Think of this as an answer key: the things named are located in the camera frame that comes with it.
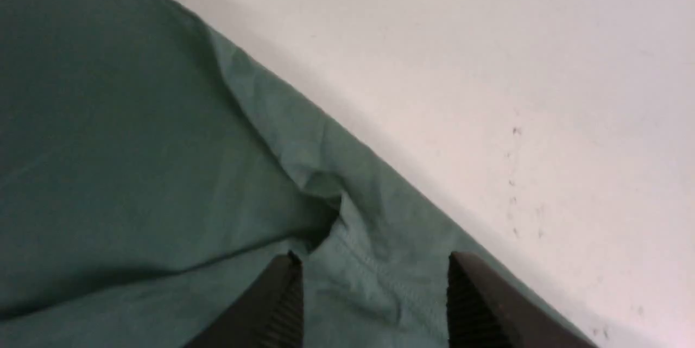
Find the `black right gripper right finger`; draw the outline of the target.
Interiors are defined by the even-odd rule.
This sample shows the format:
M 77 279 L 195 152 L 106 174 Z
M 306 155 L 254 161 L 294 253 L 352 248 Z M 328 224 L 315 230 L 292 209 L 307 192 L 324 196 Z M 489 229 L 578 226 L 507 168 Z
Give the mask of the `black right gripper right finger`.
M 449 347 L 594 347 L 471 252 L 448 258 Z

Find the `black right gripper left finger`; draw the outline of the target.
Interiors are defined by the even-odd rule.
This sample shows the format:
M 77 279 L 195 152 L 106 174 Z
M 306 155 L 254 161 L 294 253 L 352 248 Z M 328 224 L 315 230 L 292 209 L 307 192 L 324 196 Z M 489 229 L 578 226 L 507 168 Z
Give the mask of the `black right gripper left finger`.
M 186 347 L 303 347 L 304 325 L 303 265 L 289 251 Z

